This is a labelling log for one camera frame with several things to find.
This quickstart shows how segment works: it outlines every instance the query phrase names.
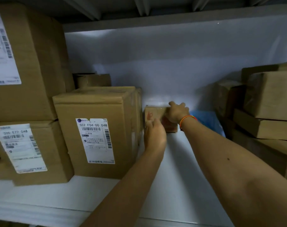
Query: red string bracelet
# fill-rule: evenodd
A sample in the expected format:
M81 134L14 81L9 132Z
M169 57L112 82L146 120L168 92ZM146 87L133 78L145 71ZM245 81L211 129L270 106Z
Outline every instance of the red string bracelet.
M181 123L182 123L182 121L183 121L185 118L187 118L187 117L192 117L192 118L194 118L194 119L196 119L196 120L198 121L198 119L197 119L195 116L184 116L184 117L181 119L180 123L179 123L179 127L180 127L180 130L181 130L181 131L183 131L182 128L181 128Z

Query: blue plastic bag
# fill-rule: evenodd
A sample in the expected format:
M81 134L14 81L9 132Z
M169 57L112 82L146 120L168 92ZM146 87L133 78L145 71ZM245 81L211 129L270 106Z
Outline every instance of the blue plastic bag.
M195 116L207 128L217 132L225 137L223 128L214 111L190 111L192 116Z

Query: left hand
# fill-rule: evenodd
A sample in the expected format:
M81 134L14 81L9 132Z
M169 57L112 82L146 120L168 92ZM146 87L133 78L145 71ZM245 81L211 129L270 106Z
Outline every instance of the left hand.
M145 150L164 152L166 148L166 131L159 119L145 122L144 145Z

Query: hand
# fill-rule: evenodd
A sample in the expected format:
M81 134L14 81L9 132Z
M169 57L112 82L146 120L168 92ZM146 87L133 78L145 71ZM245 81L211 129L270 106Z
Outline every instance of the hand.
M169 102L169 105L171 106L166 113L166 117L174 123L180 123L181 119L184 116L190 115L189 108L186 107L185 103L181 103L180 105L174 103L173 101Z
M159 119L145 122L144 145L145 150L164 152L166 148L166 131Z

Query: shipping label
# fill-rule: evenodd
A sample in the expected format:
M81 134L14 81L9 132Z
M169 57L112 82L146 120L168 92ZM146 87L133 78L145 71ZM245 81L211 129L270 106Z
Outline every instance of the shipping label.
M0 126L0 142L18 174L47 171L29 123Z
M88 163L115 164L107 119L76 119Z
M12 48L0 17L0 85L21 84Z

